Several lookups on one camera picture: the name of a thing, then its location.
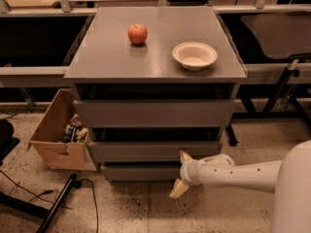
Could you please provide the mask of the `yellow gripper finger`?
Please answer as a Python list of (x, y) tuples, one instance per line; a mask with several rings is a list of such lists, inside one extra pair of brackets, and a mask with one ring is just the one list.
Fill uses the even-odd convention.
[(169, 196), (173, 199), (177, 199), (186, 193), (189, 188), (190, 186), (188, 184), (186, 184), (181, 179), (177, 179), (173, 184), (173, 188), (169, 193)]
[(179, 154), (180, 154), (180, 161), (182, 163), (186, 163), (186, 162), (192, 161), (192, 157), (187, 152), (185, 152), (183, 150), (180, 150)]

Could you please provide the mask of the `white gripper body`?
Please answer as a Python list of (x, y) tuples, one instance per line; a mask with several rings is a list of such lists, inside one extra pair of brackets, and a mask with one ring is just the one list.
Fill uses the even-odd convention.
[(218, 154), (182, 163), (180, 177), (188, 185), (221, 185), (228, 170), (235, 166), (231, 157)]

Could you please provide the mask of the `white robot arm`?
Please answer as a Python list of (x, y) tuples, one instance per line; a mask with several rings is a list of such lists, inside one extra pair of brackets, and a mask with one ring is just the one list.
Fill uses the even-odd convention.
[(293, 147), (284, 159), (237, 165), (226, 154), (199, 160), (180, 152), (180, 178), (170, 192), (193, 185), (231, 186), (274, 195), (270, 233), (311, 233), (311, 141)]

